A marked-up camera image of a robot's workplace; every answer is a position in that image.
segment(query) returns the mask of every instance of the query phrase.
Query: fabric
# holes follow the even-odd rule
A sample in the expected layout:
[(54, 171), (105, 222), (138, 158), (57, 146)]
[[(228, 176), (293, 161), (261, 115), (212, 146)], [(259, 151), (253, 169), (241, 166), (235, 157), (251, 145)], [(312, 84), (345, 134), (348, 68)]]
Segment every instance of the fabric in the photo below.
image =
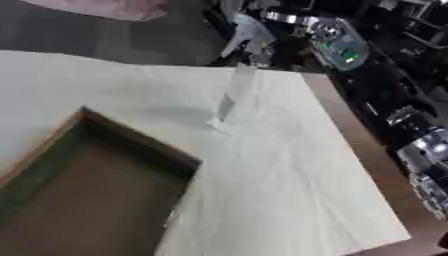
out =
[(85, 105), (203, 162), (157, 256), (334, 256), (409, 238), (300, 74), (234, 74), (0, 51), (0, 176)]
[(51, 9), (117, 20), (146, 21), (164, 15), (165, 0), (23, 0)]

